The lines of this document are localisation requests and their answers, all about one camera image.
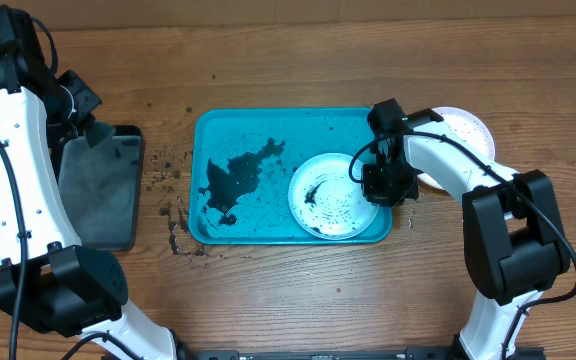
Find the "light blue plate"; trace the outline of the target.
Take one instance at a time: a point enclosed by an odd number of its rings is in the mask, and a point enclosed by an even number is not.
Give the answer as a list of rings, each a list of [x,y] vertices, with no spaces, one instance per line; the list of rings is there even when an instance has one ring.
[[[362,163],[342,153],[324,153],[305,161],[294,173],[288,206],[299,226],[325,241],[351,239],[372,224],[379,207],[352,179]]]

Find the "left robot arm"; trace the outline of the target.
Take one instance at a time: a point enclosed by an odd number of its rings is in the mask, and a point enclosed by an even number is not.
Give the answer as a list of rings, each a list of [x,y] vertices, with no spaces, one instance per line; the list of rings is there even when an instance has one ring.
[[[51,159],[94,121],[97,95],[44,60],[38,19],[0,6],[0,310],[12,328],[94,342],[119,359],[177,359],[175,334],[128,297],[117,259],[84,247],[61,197]]]

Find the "white plate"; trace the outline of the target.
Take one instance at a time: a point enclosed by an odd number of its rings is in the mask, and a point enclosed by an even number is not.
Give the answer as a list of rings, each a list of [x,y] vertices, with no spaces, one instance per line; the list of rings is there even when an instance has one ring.
[[[456,107],[436,107],[433,111],[439,114],[443,121],[439,124],[430,123],[414,128],[415,132],[446,135],[452,140],[459,139],[464,147],[476,152],[491,161],[495,158],[494,140],[488,128],[475,115]],[[431,171],[418,178],[427,185],[443,190],[447,184],[448,171],[454,174],[460,171],[459,184],[466,185],[473,172],[477,172],[476,164],[459,149],[439,139],[414,136],[413,140],[430,144],[430,152],[421,156],[421,160]]]

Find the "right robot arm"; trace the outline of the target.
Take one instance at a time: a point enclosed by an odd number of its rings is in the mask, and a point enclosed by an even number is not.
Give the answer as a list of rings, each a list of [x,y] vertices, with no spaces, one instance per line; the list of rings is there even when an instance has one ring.
[[[576,295],[576,253],[550,179],[477,153],[431,109],[407,114],[389,99],[373,106],[367,122],[374,138],[365,148],[376,161],[353,182],[367,201],[395,207],[418,198],[418,174],[431,176],[462,208],[464,260],[477,289],[450,346],[409,347],[406,358],[544,358],[541,348],[515,345],[525,318]]]

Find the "dark green sponge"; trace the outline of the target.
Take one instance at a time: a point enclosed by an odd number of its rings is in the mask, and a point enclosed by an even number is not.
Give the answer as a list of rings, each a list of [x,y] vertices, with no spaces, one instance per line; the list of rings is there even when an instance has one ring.
[[[114,126],[95,121],[84,130],[84,137],[88,146],[94,148],[103,142],[110,140],[115,133],[116,131]]]

